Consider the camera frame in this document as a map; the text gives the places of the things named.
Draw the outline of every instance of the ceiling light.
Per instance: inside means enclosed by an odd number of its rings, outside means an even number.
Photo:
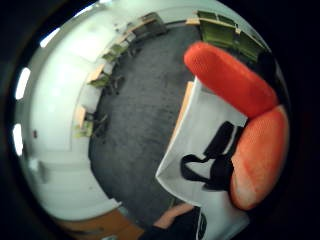
[[[110,3],[112,0],[99,0],[99,3]]]
[[[16,153],[18,156],[21,156],[23,149],[21,124],[17,123],[16,125],[14,125],[12,133]]]
[[[51,32],[48,36],[46,36],[44,39],[40,41],[40,46],[42,48],[46,47],[47,44],[51,41],[51,39],[59,32],[60,28],[55,29],[53,32]]]
[[[16,89],[16,94],[15,94],[15,98],[17,100],[23,98],[24,90],[26,89],[30,73],[31,73],[31,71],[29,68],[23,68],[21,71],[18,85],[17,85],[17,89]]]
[[[92,8],[93,8],[92,5],[90,5],[90,6],[88,6],[88,7],[85,7],[85,8],[82,9],[80,12],[78,12],[76,15],[74,15],[74,17],[78,17],[78,16],[81,15],[82,13],[90,11]]]

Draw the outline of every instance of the black strap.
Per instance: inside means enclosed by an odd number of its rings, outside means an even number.
[[[223,134],[223,131],[225,131],[227,134],[229,134],[229,130],[230,130],[230,122],[227,122],[228,124],[223,124],[223,128],[222,126],[219,128],[217,134],[219,133],[219,137],[216,138],[216,136],[213,138],[213,140],[210,142],[209,146],[207,147],[206,151],[209,152],[206,157],[201,160],[199,159],[197,156],[195,155],[186,155],[181,159],[181,163],[180,163],[180,170],[181,170],[181,175],[190,181],[198,181],[198,182],[204,182],[204,188],[209,189],[209,190],[226,190],[229,191],[229,186],[230,186],[230,179],[231,179],[231,175],[233,172],[233,165],[231,162],[231,157],[234,154],[235,150],[236,150],[236,146],[238,143],[238,140],[241,136],[242,127],[237,127],[236,133],[235,133],[235,137],[233,139],[233,142],[228,150],[228,152],[226,154],[222,154],[223,150],[226,148],[228,142],[225,144],[225,142],[223,142],[221,145],[217,144],[215,141],[218,141],[219,139],[223,139],[222,141],[225,141],[225,139],[227,139],[226,137],[221,137]],[[211,156],[215,156],[215,161],[211,166],[210,169],[210,179],[205,178],[203,176],[200,176],[199,174],[197,174],[196,172],[194,172],[193,170],[191,170],[187,164],[190,162],[196,162],[196,163],[204,163],[207,162],[209,159],[211,159]]]
[[[216,158],[218,155],[222,154],[230,141],[233,128],[234,125],[232,123],[228,121],[224,122],[203,154],[210,159]]]

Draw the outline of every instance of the hand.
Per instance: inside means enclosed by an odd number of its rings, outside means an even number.
[[[177,216],[187,213],[193,208],[194,206],[188,203],[182,203],[174,206],[165,211],[164,214],[162,214],[162,216],[153,225],[162,229],[167,229],[171,226]]]

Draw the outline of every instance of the gray carpet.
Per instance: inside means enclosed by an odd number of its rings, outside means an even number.
[[[172,196],[156,181],[183,100],[193,75],[183,64],[187,47],[200,39],[195,27],[172,28],[144,40],[141,51],[123,56],[115,75],[123,75],[119,95],[100,99],[97,117],[110,120],[102,139],[91,139],[92,170],[103,190],[123,202],[140,226],[152,224]]]

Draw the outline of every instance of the person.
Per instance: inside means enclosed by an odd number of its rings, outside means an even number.
[[[188,203],[178,204],[148,228],[139,240],[194,240],[200,209]]]

